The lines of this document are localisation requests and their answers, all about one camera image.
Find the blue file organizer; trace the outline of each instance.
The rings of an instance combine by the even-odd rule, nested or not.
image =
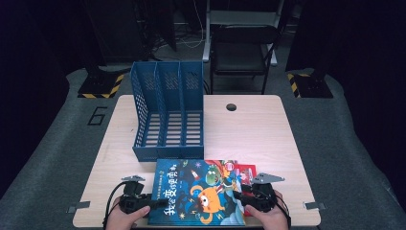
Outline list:
[[[204,159],[203,62],[134,62],[130,77],[138,161]]]

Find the chair leg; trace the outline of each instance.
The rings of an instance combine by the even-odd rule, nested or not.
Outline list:
[[[213,71],[211,70],[210,71],[210,94],[211,95],[213,95],[213,91],[214,91],[214,83],[213,83],[213,81],[214,81],[214,76],[213,76]]]
[[[268,81],[268,75],[269,75],[269,65],[266,68],[265,75],[263,76],[263,84],[262,84],[262,91],[261,94],[265,94],[265,88],[266,88],[266,82]]]

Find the colorful picture book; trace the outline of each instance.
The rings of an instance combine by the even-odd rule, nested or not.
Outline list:
[[[148,224],[245,225],[233,190],[241,192],[241,183],[250,184],[255,174],[255,166],[234,160],[158,159],[152,199],[168,198],[169,206],[151,210]]]

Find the gray carpet floor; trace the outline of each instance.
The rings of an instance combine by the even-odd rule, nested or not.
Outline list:
[[[292,34],[282,38],[276,52],[278,66],[271,68],[266,94],[282,98],[313,194],[316,201],[327,206],[320,212],[320,228],[406,229],[406,215],[396,203],[388,180],[373,164],[353,131],[341,85],[327,76],[333,99],[294,97],[284,72],[292,38]],[[162,60],[201,60],[204,42],[191,48],[193,45],[196,43],[179,41],[177,52],[163,46],[155,56]],[[208,81],[210,65],[204,66]],[[130,65],[111,65],[104,69],[127,67]],[[67,76],[70,92],[65,105],[0,200],[1,230],[75,229],[74,214],[66,210],[80,200],[118,98],[132,93],[126,74],[114,98],[78,98],[86,75],[85,70],[78,70]],[[88,126],[97,107],[106,107],[98,109],[104,114],[101,125]]]

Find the cartoon character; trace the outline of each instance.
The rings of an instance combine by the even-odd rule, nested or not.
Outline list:
[[[242,184],[251,185],[251,180],[253,179],[252,170],[249,168],[242,170],[237,178],[241,180]]]
[[[201,191],[198,198],[200,200],[201,207],[203,208],[203,212],[210,214],[208,218],[201,217],[200,221],[204,224],[209,224],[213,220],[213,213],[220,210],[224,211],[225,208],[221,206],[216,187],[203,189],[200,185],[194,185],[191,188],[191,195],[195,194],[195,190]]]
[[[214,186],[214,185],[219,185],[222,183],[222,175],[220,170],[218,169],[218,166],[216,165],[211,165],[208,168],[208,171],[206,173],[206,183],[209,186]]]
[[[234,162],[233,161],[225,161],[222,164],[223,169],[223,176],[230,177],[231,172],[234,170]]]

